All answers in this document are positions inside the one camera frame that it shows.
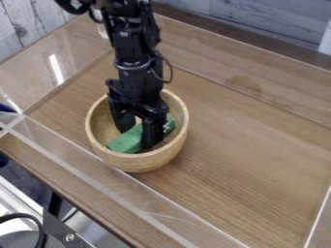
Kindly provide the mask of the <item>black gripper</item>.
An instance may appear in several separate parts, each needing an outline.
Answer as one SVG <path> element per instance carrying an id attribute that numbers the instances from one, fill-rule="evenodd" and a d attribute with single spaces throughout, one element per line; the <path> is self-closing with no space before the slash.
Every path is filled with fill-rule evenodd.
<path id="1" fill-rule="evenodd" d="M 161 98 L 164 85 L 163 62 L 143 64 L 113 63 L 119 79 L 105 81 L 109 112 L 120 133 L 143 119 L 143 149 L 151 149 L 164 140 L 168 106 Z"/>

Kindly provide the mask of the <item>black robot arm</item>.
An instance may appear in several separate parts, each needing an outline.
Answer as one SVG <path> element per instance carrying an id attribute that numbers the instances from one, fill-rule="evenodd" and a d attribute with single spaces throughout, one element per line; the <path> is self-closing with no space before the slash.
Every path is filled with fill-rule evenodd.
<path id="1" fill-rule="evenodd" d="M 165 138 L 168 105 L 161 98 L 163 68 L 160 29 L 151 0 L 54 0 L 72 15 L 87 14 L 104 27 L 113 48 L 117 78 L 105 81 L 107 101 L 117 130 L 128 132 L 143 121 L 141 145 L 152 148 Z"/>

